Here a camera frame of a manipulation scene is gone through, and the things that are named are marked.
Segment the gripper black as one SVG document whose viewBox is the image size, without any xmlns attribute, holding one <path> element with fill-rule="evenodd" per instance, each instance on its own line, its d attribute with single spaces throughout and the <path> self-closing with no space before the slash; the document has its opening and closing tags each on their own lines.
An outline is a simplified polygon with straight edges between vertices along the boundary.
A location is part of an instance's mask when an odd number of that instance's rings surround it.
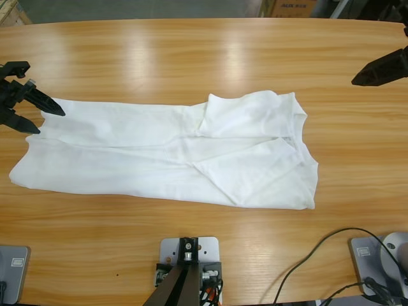
<svg viewBox="0 0 408 306">
<path fill-rule="evenodd" d="M 404 33 L 408 36 L 408 26 L 405 26 Z M 407 78 L 407 47 L 368 63 L 351 83 L 358 86 L 380 86 L 401 78 Z"/>
<path fill-rule="evenodd" d="M 21 133 L 40 134 L 40 130 L 29 119 L 15 113 L 15 105 L 26 100 L 45 113 L 65 116 L 65 112 L 50 96 L 36 88 L 36 82 L 29 79 L 24 85 L 18 81 L 6 80 L 1 75 L 1 124 Z"/>
</svg>

